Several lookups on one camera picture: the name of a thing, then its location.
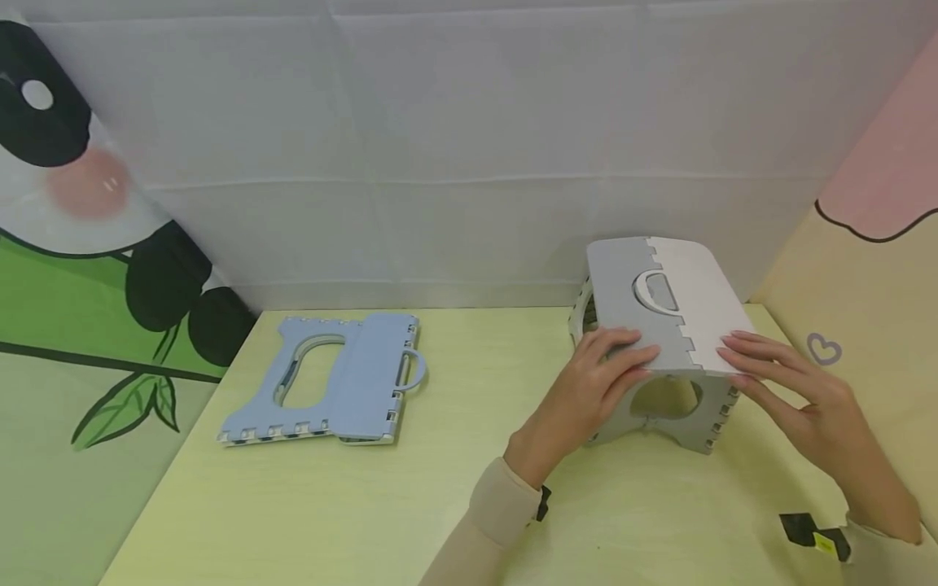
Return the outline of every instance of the table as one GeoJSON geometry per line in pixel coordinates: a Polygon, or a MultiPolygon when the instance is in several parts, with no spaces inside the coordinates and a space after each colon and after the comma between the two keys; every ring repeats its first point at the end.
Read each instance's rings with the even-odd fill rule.
{"type": "MultiPolygon", "coordinates": [[[[783,338],[764,308],[747,311],[783,338]]],[[[407,396],[397,444],[223,448],[220,425],[258,388],[283,317],[368,314],[264,313],[101,586],[416,584],[571,342],[567,308],[410,312],[430,374],[407,396]]],[[[836,562],[788,543],[777,514],[837,525],[840,493],[745,398],[709,457],[637,432],[580,450],[547,486],[551,513],[513,552],[505,584],[838,583],[836,562]]]]}

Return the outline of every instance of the wall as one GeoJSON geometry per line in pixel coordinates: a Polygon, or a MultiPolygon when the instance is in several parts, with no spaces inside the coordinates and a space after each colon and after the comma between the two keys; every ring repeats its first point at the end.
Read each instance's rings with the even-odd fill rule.
{"type": "Polygon", "coordinates": [[[91,586],[254,316],[8,10],[0,79],[0,584],[91,586]]]}
{"type": "Polygon", "coordinates": [[[0,583],[93,586],[215,389],[176,380],[182,433],[149,417],[115,442],[74,452],[88,407],[126,372],[0,353],[0,583]]]}
{"type": "Polygon", "coordinates": [[[938,37],[792,237],[756,300],[856,391],[938,531],[938,37]]]}
{"type": "Polygon", "coordinates": [[[35,0],[136,179],[255,307],[567,304],[583,247],[748,297],[931,0],[35,0]]]}

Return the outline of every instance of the beige sleeve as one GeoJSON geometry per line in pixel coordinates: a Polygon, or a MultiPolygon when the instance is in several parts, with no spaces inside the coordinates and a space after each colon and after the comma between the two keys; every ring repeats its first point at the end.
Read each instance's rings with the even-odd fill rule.
{"type": "Polygon", "coordinates": [[[529,487],[503,459],[493,461],[420,586],[495,584],[502,558],[521,538],[539,505],[539,490],[529,487]]]}
{"type": "Polygon", "coordinates": [[[844,586],[938,584],[938,545],[924,527],[917,546],[858,525],[849,516],[843,532],[851,549],[843,565],[844,586]]]}

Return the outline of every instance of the panda illustration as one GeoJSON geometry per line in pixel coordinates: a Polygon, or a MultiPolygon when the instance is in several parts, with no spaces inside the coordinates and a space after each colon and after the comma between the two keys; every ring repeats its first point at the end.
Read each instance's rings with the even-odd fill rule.
{"type": "MultiPolygon", "coordinates": [[[[86,273],[82,282],[101,280],[106,271],[122,278],[126,304],[110,313],[131,318],[118,329],[129,337],[136,335],[133,330],[162,334],[152,353],[128,357],[121,331],[113,333],[109,355],[99,346],[87,351],[82,332],[38,347],[32,334],[0,324],[0,352],[129,370],[111,396],[89,411],[86,428],[96,408],[107,409],[108,401],[128,389],[150,393],[132,426],[85,438],[83,447],[130,431],[151,411],[178,430],[170,377],[182,376],[178,371],[183,370],[217,380],[207,373],[217,375],[231,364],[255,317],[213,276],[212,263],[186,232],[134,187],[82,94],[35,31],[16,18],[0,20],[0,146],[0,275],[5,283],[0,302],[21,305],[25,297],[43,295],[37,291],[43,282],[37,275],[48,274],[52,287],[63,270],[86,273]],[[5,266],[5,259],[16,262],[5,266]],[[23,285],[27,276],[29,287],[23,285]],[[196,358],[183,368],[163,364],[180,337],[188,337],[204,365],[196,358]]],[[[87,294],[89,308],[83,308],[75,294],[61,308],[50,307],[51,317],[56,311],[90,311],[100,297],[87,294]]],[[[83,429],[76,429],[74,443],[83,429]]]]}

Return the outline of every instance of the black object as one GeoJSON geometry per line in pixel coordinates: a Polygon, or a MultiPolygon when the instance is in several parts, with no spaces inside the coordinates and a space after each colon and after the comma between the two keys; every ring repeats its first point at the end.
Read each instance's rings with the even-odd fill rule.
{"type": "Polygon", "coordinates": [[[789,513],[779,515],[779,518],[785,535],[792,543],[805,548],[813,548],[816,546],[814,534],[819,533],[834,542],[838,560],[846,562],[850,559],[850,542],[839,528],[818,529],[810,513],[789,513]]]}
{"type": "Polygon", "coordinates": [[[547,517],[548,511],[551,510],[550,507],[547,506],[547,500],[551,498],[551,494],[549,488],[543,486],[540,488],[540,504],[537,506],[537,517],[535,517],[535,521],[538,523],[544,520],[544,518],[547,517]]]}
{"type": "Polygon", "coordinates": [[[230,287],[202,293],[189,314],[189,339],[199,355],[229,367],[257,318],[230,287]]]}
{"type": "Polygon", "coordinates": [[[36,32],[0,21],[0,144],[37,167],[61,167],[87,150],[89,124],[91,107],[36,32]],[[37,110],[23,97],[23,85],[32,81],[49,88],[49,109],[37,110]]]}
{"type": "Polygon", "coordinates": [[[174,221],[134,247],[127,268],[127,307],[151,332],[165,332],[195,307],[212,263],[174,221]]]}

